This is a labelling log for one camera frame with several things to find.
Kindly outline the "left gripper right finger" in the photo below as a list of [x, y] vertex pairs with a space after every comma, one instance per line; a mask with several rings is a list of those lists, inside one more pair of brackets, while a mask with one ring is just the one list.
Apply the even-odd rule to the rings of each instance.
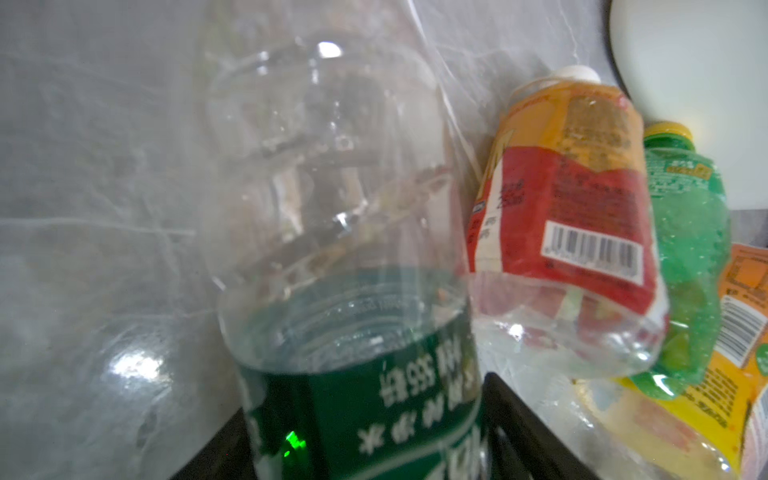
[[482, 401], [491, 479], [598, 479], [499, 375], [485, 375]]

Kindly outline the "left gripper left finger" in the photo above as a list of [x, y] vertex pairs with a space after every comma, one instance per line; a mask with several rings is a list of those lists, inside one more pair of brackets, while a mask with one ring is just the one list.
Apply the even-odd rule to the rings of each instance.
[[255, 480], [247, 423], [239, 409], [171, 480]]

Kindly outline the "red yellow label tea bottle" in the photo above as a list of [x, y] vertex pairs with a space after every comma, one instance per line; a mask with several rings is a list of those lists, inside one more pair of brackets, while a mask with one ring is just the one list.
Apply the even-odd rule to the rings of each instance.
[[669, 300], [627, 96], [573, 65], [512, 95], [467, 231], [479, 347], [571, 378], [657, 360]]

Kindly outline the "dark green label water bottle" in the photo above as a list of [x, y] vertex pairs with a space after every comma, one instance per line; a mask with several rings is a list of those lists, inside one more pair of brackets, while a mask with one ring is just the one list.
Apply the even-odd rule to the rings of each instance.
[[214, 1], [201, 229], [260, 479], [484, 479], [455, 142], [409, 1]]

